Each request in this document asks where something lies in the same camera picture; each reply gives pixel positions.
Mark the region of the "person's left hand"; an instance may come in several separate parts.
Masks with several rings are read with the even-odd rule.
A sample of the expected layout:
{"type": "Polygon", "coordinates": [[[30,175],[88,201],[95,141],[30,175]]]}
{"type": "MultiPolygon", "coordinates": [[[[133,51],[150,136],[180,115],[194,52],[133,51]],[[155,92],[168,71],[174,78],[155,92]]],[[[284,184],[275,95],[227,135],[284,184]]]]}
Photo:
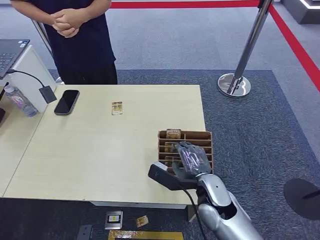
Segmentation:
{"type": "Polygon", "coordinates": [[[54,19],[54,26],[61,30],[70,28],[78,29],[88,21],[86,13],[83,8],[67,8],[51,14],[54,19]]]}

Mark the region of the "person's right hand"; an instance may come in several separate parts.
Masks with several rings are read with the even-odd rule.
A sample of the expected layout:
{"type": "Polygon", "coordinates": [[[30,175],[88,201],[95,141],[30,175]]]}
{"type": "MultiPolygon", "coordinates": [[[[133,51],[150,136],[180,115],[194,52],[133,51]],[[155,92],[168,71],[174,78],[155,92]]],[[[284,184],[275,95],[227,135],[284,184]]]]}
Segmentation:
{"type": "Polygon", "coordinates": [[[64,38],[72,38],[77,35],[79,31],[78,28],[72,27],[69,23],[55,22],[52,25],[52,27],[64,38]]]}

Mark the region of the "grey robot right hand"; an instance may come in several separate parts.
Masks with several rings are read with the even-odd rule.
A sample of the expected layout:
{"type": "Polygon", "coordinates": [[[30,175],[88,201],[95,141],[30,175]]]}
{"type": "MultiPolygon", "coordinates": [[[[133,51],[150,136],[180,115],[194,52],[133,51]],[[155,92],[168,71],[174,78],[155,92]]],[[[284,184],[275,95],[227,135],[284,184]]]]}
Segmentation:
{"type": "Polygon", "coordinates": [[[181,141],[171,148],[171,153],[178,153],[183,168],[173,162],[172,169],[180,179],[192,180],[201,174],[211,174],[211,167],[204,148],[190,142],[181,141]]]}

